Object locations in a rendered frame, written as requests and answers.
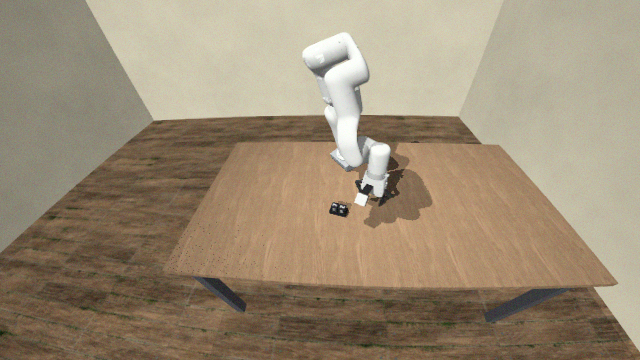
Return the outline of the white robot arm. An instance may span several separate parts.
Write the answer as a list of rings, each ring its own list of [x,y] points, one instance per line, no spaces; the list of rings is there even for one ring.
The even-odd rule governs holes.
[[[315,75],[323,100],[330,104],[324,115],[338,148],[337,157],[359,167],[368,156],[367,176],[373,180],[389,177],[391,148],[366,136],[357,137],[363,110],[359,86],[369,81],[370,73],[352,36],[343,32],[320,41],[304,50],[303,60]],[[349,61],[333,66],[345,60]]]

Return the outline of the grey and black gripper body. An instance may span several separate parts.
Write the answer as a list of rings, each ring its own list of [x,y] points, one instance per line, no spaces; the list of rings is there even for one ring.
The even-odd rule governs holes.
[[[382,180],[373,180],[367,176],[367,170],[366,170],[361,183],[361,189],[363,189],[366,184],[373,186],[373,189],[371,190],[370,194],[375,195],[377,197],[382,197],[384,194],[385,188],[387,188],[387,177],[385,177]]]

